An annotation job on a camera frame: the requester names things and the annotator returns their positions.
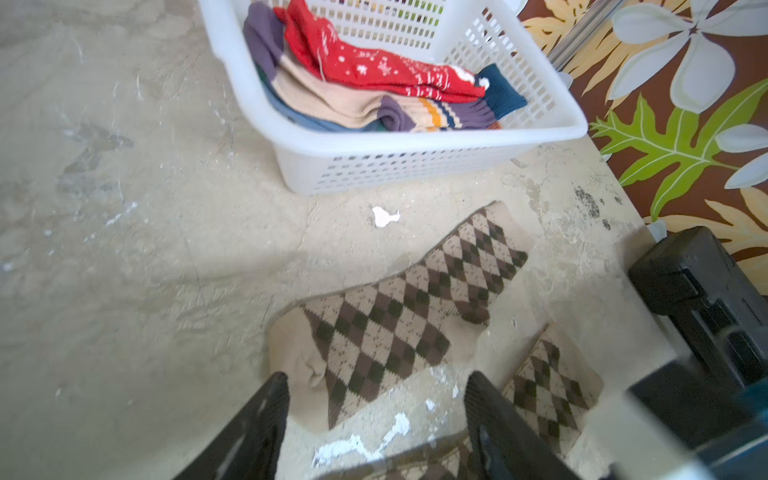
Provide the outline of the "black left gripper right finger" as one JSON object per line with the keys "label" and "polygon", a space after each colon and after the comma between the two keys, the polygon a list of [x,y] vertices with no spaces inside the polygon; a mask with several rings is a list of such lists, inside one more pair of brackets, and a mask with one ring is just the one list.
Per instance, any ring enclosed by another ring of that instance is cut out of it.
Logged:
{"label": "black left gripper right finger", "polygon": [[479,479],[577,477],[480,371],[468,377],[464,407]]}

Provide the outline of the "beige brown argyle sock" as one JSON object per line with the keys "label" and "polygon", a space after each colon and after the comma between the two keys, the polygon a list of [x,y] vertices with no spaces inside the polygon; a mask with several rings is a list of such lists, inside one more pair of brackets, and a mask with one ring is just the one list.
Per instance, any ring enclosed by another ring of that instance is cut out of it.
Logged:
{"label": "beige brown argyle sock", "polygon": [[490,304],[532,246],[495,201],[404,271],[287,310],[269,330],[268,358],[287,376],[292,418],[326,432],[412,375],[472,359]]}

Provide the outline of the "blue sock orange cuff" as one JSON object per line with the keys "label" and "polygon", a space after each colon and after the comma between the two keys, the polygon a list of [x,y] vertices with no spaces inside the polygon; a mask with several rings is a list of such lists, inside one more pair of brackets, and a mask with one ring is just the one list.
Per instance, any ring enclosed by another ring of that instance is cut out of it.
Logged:
{"label": "blue sock orange cuff", "polygon": [[363,128],[347,128],[335,122],[323,120],[313,116],[303,114],[289,107],[274,91],[269,84],[265,72],[259,67],[256,67],[262,87],[265,90],[266,97],[272,107],[285,116],[288,120],[301,127],[307,128],[312,131],[318,132],[334,132],[334,133],[373,133],[373,132],[387,132],[386,127],[379,121],[375,120],[366,124]]}

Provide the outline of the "beige purple striped sock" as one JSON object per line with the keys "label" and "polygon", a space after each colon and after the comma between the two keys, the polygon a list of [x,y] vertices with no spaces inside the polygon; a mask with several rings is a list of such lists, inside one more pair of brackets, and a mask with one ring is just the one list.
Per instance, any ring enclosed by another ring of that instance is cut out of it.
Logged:
{"label": "beige purple striped sock", "polygon": [[325,82],[291,53],[274,8],[261,2],[250,4],[243,26],[244,38],[255,66],[265,72],[276,94],[303,114],[347,128],[363,128],[379,120],[389,132],[484,130],[499,128],[502,119],[528,104],[494,64],[478,73],[469,71],[491,82],[484,98],[469,103],[358,90]]}

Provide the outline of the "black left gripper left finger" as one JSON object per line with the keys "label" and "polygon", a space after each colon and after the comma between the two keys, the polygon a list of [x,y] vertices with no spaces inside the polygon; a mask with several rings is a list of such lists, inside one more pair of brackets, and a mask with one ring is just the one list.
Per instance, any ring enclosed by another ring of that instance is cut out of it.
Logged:
{"label": "black left gripper left finger", "polygon": [[288,377],[276,372],[175,479],[273,479],[289,403]]}

